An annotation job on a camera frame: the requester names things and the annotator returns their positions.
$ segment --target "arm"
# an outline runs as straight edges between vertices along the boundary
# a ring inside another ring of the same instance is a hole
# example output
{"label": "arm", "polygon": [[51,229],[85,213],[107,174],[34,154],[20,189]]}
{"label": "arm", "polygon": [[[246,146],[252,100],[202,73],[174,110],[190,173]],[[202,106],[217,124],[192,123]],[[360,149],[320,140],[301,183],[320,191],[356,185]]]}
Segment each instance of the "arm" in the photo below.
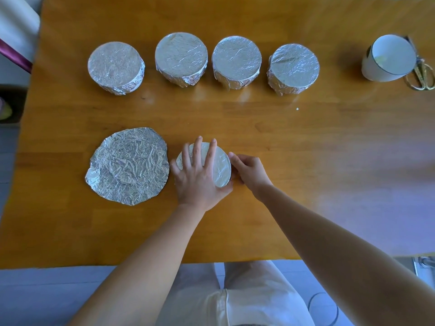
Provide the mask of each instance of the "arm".
{"label": "arm", "polygon": [[189,146],[184,146],[183,170],[171,160],[178,194],[176,210],[107,277],[70,326],[155,324],[198,223],[207,210],[232,191],[232,183],[217,188],[213,182],[216,140],[210,143],[204,167],[201,142],[201,137],[195,141],[192,162]]}
{"label": "arm", "polygon": [[229,155],[247,187],[356,325],[434,322],[434,290],[389,255],[275,188],[258,158]]}

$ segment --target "tiled floor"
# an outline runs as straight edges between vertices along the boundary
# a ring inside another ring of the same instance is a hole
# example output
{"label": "tiled floor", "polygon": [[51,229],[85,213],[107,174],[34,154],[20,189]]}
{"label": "tiled floor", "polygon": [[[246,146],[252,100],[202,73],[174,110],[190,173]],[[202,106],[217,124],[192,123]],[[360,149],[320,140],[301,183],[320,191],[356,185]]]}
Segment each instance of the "tiled floor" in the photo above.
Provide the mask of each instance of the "tiled floor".
{"label": "tiled floor", "polygon": [[[16,127],[0,127],[0,215],[9,194],[18,133]],[[324,292],[304,262],[277,260],[274,263],[305,303],[314,294]],[[224,265],[216,263],[215,266],[222,287]],[[65,325],[113,269],[112,266],[77,266],[0,270],[0,325]],[[322,294],[313,300],[310,310],[316,326],[324,326],[334,320],[336,306],[327,294]],[[336,325],[352,323],[340,312]]]}

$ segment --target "aluminum foil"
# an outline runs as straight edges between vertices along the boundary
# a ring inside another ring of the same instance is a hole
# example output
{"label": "aluminum foil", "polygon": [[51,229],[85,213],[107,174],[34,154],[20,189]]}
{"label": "aluminum foil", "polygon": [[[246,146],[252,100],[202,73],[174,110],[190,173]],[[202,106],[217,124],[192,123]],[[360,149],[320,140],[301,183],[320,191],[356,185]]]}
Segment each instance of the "aluminum foil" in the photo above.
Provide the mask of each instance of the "aluminum foil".
{"label": "aluminum foil", "polygon": [[[201,144],[201,162],[205,164],[205,157],[207,156],[210,143],[202,142]],[[189,155],[192,162],[193,144],[189,146]],[[183,169],[183,161],[181,153],[177,157],[177,166]],[[217,187],[223,187],[228,184],[231,178],[231,163],[227,154],[220,147],[216,147],[215,162],[213,164],[213,180]]]}
{"label": "aluminum foil", "polygon": [[178,32],[165,36],[157,45],[156,69],[182,88],[197,84],[207,67],[207,48],[198,37]]}
{"label": "aluminum foil", "polygon": [[85,180],[101,197],[133,206],[159,194],[168,175],[166,142],[142,127],[107,137],[90,159]]}
{"label": "aluminum foil", "polygon": [[316,81],[320,66],[313,52],[291,43],[279,47],[269,58],[269,86],[279,95],[298,94]]}
{"label": "aluminum foil", "polygon": [[92,52],[87,62],[90,77],[100,87],[115,95],[125,95],[142,83],[145,63],[132,46],[108,42]]}
{"label": "aluminum foil", "polygon": [[227,89],[240,89],[260,73],[261,53],[251,40],[229,36],[216,45],[211,61],[217,81]]}

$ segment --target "beige pants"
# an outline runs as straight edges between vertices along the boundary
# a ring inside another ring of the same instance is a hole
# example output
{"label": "beige pants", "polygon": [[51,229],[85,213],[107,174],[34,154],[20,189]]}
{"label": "beige pants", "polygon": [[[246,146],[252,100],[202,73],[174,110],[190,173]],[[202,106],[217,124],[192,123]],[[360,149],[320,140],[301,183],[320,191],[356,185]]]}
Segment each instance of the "beige pants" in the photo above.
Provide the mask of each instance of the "beige pants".
{"label": "beige pants", "polygon": [[305,302],[271,261],[182,264],[157,325],[309,325]]}

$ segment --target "gold scissors handle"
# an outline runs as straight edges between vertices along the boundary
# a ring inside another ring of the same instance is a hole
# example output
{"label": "gold scissors handle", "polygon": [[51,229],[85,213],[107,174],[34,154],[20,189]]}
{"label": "gold scissors handle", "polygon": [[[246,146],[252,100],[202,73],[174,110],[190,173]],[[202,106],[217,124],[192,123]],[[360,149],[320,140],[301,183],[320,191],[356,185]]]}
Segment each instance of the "gold scissors handle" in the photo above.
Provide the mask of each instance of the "gold scissors handle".
{"label": "gold scissors handle", "polygon": [[[428,69],[431,72],[431,76],[432,76],[432,85],[429,86],[428,84]],[[416,66],[414,67],[414,73],[417,76],[418,82],[420,83],[420,87],[418,86],[414,86],[410,81],[409,81],[409,74],[407,74],[405,76],[405,80],[406,83],[415,90],[432,90],[435,88],[435,74],[433,71],[433,68],[429,65],[425,63],[425,60],[422,58],[418,58],[417,59],[417,63]]]}

